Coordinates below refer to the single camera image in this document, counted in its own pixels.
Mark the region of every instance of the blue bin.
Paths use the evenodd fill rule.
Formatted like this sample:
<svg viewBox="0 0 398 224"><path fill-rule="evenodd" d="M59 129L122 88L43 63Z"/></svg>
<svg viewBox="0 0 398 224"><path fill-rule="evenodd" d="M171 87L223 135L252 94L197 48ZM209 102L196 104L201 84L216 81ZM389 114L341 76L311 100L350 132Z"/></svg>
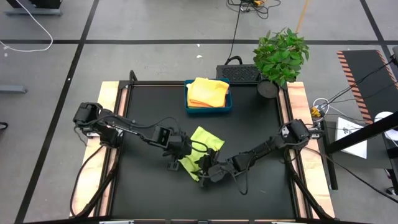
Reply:
<svg viewBox="0 0 398 224"><path fill-rule="evenodd" d="M225 83L229 84L229 79L227 78L212 78L212 80L221 80ZM187 113L225 113L229 112L232 108L232 95L231 95L231 87L228 88L228 92L226 94L225 99L225 107L223 108L189 108L187 103L187 95L188 95L188 88L187 84L193 83L194 80L186 80L184 83L184 90L185 90L185 110Z"/></svg>

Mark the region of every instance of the potted plant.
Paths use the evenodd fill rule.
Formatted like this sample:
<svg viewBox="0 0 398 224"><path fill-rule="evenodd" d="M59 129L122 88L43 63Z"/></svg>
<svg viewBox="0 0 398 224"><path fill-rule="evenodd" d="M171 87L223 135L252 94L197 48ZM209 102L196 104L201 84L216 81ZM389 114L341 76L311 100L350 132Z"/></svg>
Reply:
<svg viewBox="0 0 398 224"><path fill-rule="evenodd" d="M257 92L265 98L275 98L278 86L294 82L300 74L304 58L308 60L308 46L303 37L297 37L290 29L274 33L270 38L269 30L265 37L259 39L259 46L254 50L254 66L260 71L262 80L257 84Z"/></svg>

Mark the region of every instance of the wooden board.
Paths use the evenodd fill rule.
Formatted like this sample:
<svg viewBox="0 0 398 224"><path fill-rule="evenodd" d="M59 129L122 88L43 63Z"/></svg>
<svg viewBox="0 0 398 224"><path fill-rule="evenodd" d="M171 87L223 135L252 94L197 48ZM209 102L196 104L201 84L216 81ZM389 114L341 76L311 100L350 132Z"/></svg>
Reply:
<svg viewBox="0 0 398 224"><path fill-rule="evenodd" d="M103 82L101 91L99 93L98 102L101 103L104 108L109 110L114 109L114 104L116 101L116 95L118 92L119 82ZM307 96L305 94L304 85L302 82L288 83L290 105L292 107L293 117L296 119L302 119L304 123L312 123L311 115L309 112L309 107L307 103ZM284 121L288 121L286 104L284 102L283 92L280 92L280 100L282 107L282 114ZM126 91L123 91L121 98L121 107L118 114L123 114L124 101L126 99ZM88 147L86 148L86 154L84 160L92 155L92 153L99 147L99 139L90 139L88 142ZM311 140L308 147L314 150L318 149L318 144L316 140ZM90 200L91 196L96 192L98 184L100 182L101 171L104 165L104 155L105 150L99 152L92 161L87 163L87 166L83 169L81 173L79 183L76 188L75 197L73 198L73 208L75 213L78 213L86 203ZM315 197L317 202L323 207L323 209L330 216L334 217L333 206L330 200L330 194L328 190L328 185L326 182L325 173L323 171L322 159L318 154L311 151L302 150L301 152L303 160L303 168L305 172L305 180L307 182L307 187L312 195ZM300 189L296 186L297 199L299 205L300 216L305 217L305 207L303 202L303 195ZM108 203L109 188L103 195L102 206L100 210L100 215L105 215L106 205Z"/></svg>

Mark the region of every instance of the black tabletop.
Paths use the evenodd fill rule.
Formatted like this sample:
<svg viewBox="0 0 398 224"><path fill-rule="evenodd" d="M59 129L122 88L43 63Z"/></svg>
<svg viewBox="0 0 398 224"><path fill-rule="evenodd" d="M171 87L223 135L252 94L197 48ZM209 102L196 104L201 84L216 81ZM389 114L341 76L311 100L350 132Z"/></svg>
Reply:
<svg viewBox="0 0 398 224"><path fill-rule="evenodd" d="M219 160L247 151L275 134L280 126L277 99L258 102L254 86L231 86L233 109L227 114L189 115L183 86L135 86L127 117L152 124L178 119L191 136L198 126L225 140ZM165 121L165 126L175 126ZM112 216L130 219L270 219L294 218L290 180L282 155L274 152L249 171L249 193L241 195L232 178L203 190L181 166L166 170L169 157L136 136L125 136ZM238 177L244 187L244 177Z"/></svg>

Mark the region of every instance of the black pot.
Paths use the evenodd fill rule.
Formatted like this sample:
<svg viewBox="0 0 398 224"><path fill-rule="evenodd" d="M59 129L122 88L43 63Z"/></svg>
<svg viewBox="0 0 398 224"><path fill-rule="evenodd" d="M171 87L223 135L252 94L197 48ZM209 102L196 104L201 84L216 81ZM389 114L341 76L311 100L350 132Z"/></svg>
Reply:
<svg viewBox="0 0 398 224"><path fill-rule="evenodd" d="M261 80L257 84L257 95L261 98L273 99L278 95L279 88L269 80Z"/></svg>

